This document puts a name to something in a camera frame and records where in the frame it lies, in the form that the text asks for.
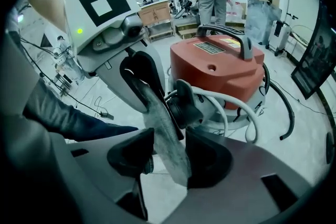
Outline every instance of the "yellow warning label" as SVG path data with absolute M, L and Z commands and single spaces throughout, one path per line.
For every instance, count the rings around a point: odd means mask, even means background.
M 230 38 L 221 38 L 220 40 L 225 41 L 226 43 L 228 43 L 228 45 L 230 45 L 233 48 L 240 48 L 240 43 L 238 41 L 235 41 Z

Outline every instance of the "floor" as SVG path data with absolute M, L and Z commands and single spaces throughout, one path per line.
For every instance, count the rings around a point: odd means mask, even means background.
M 180 38 L 176 36 L 152 43 L 161 56 L 164 70 L 170 66 L 170 46 L 179 40 Z M 325 139 L 326 133 L 331 130 L 331 127 L 325 115 L 315 113 L 301 104 L 325 113 L 323 106 L 316 94 L 309 100 L 304 99 L 290 77 L 294 66 L 286 57 L 276 58 L 272 52 L 266 50 L 263 46 L 255 46 L 265 52 L 265 63 L 270 71 L 271 79 L 276 81 L 295 99 L 300 100 L 299 103 L 285 93 L 296 116 L 295 128 L 290 137 L 280 141 L 279 136 L 288 129 L 288 113 L 281 98 L 272 89 L 269 90 L 266 97 L 265 113 L 260 117 L 262 129 L 257 145 L 273 153 L 302 175 L 311 185 L 315 185 L 328 168 L 325 159 Z M 97 106 L 103 107 L 114 115 L 114 121 L 105 121 L 120 125 L 133 125 L 138 128 L 144 127 L 142 114 L 116 97 L 99 78 L 86 79 L 78 88 L 72 90 L 72 94 L 84 104 L 94 109 Z M 64 101 L 76 105 L 76 102 L 69 97 L 64 98 Z M 93 111 L 80 104 L 78 109 L 89 115 L 95 115 Z M 244 141 L 245 129 L 242 128 L 232 132 L 230 138 Z M 158 166 L 154 168 L 154 173 L 142 175 L 141 180 L 144 199 L 149 212 L 149 221 L 160 223 L 183 200 L 186 196 L 186 189 L 172 181 L 159 158 L 155 159 L 155 163 Z

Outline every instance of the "round hole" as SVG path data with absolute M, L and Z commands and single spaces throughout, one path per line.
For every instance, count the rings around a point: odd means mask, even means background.
M 214 71 L 216 71 L 216 66 L 214 66 L 214 65 L 208 65 L 208 69 L 209 69 L 211 72 L 214 72 Z

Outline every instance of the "cabinet door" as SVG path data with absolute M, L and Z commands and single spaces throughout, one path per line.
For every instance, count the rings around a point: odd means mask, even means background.
M 155 8 L 154 17 L 157 18 L 158 21 L 170 20 L 171 16 L 170 16 L 168 4 L 166 6 L 160 6 L 160 7 Z
M 143 12 L 139 12 L 139 16 L 144 26 L 151 25 L 156 22 L 154 15 L 153 15 L 153 10 L 146 10 Z

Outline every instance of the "wooden desk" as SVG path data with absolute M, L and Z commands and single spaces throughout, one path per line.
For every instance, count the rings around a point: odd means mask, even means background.
M 170 8 L 169 8 L 169 1 L 159 1 L 153 4 L 149 4 L 146 6 L 143 6 L 141 8 L 141 11 L 139 11 L 139 17 L 142 20 L 143 26 L 145 27 L 146 35 L 148 37 L 148 40 L 151 42 L 152 38 L 166 35 L 169 33 L 174 33 L 174 28 L 172 24 L 172 17 L 170 15 Z M 158 25 L 161 23 L 166 22 L 167 20 L 170 21 L 170 29 L 150 35 L 149 28 Z

